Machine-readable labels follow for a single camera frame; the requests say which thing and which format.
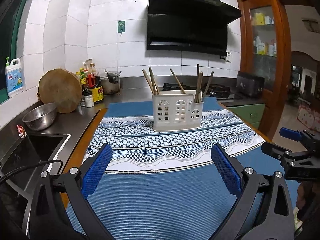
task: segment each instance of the drawer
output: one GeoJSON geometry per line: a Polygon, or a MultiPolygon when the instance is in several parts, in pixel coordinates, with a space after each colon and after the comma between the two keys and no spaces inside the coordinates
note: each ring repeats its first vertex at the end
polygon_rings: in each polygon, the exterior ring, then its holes
{"type": "Polygon", "coordinates": [[[230,111],[234,112],[244,121],[248,123],[257,123],[261,121],[265,104],[235,106],[229,107],[230,111]]]}

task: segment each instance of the plastic jug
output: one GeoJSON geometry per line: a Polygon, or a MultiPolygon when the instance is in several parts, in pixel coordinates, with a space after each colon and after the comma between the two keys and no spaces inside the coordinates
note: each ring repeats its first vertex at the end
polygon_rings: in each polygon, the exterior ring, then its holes
{"type": "Polygon", "coordinates": [[[23,91],[22,69],[20,59],[13,59],[10,65],[7,62],[5,67],[5,77],[9,98],[23,91]]]}

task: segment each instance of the sink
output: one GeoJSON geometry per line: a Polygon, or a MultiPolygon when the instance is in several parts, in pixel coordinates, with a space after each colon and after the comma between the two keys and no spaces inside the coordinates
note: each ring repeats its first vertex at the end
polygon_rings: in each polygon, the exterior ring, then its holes
{"type": "MultiPolygon", "coordinates": [[[[68,135],[65,134],[39,134],[29,132],[24,139],[18,140],[1,160],[1,173],[6,174],[21,166],[52,160],[67,137],[68,135]]],[[[30,199],[22,196],[21,191],[32,195],[43,168],[42,166],[26,170],[10,177],[10,181],[19,187],[20,193],[7,183],[0,186],[0,199],[20,228],[22,228],[25,210],[28,201],[30,201],[30,199]]]]}

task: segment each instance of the black cable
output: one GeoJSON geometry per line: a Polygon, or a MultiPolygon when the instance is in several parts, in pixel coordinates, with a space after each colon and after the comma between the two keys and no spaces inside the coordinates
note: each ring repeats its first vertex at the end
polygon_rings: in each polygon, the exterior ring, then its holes
{"type": "Polygon", "coordinates": [[[2,183],[4,183],[7,179],[9,179],[12,175],[15,175],[17,173],[20,173],[22,171],[26,171],[26,170],[29,170],[29,169],[33,169],[33,168],[36,168],[36,167],[39,167],[39,166],[43,166],[43,165],[46,165],[46,164],[49,164],[49,163],[60,163],[60,167],[59,167],[59,170],[58,170],[58,173],[60,173],[61,171],[61,168],[63,166],[63,161],[62,160],[52,160],[52,161],[45,161],[45,162],[40,162],[40,163],[37,163],[37,164],[34,164],[34,165],[30,165],[30,166],[22,166],[20,168],[16,168],[12,171],[9,171],[7,174],[5,174],[3,177],[0,178],[0,185],[2,183]]]}

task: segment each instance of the toaster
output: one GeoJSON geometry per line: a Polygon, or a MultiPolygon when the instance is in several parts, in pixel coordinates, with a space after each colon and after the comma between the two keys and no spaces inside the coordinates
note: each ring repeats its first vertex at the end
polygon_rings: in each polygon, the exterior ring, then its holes
{"type": "Polygon", "coordinates": [[[238,72],[237,89],[249,97],[260,97],[264,87],[264,78],[249,73],[238,72]]]}

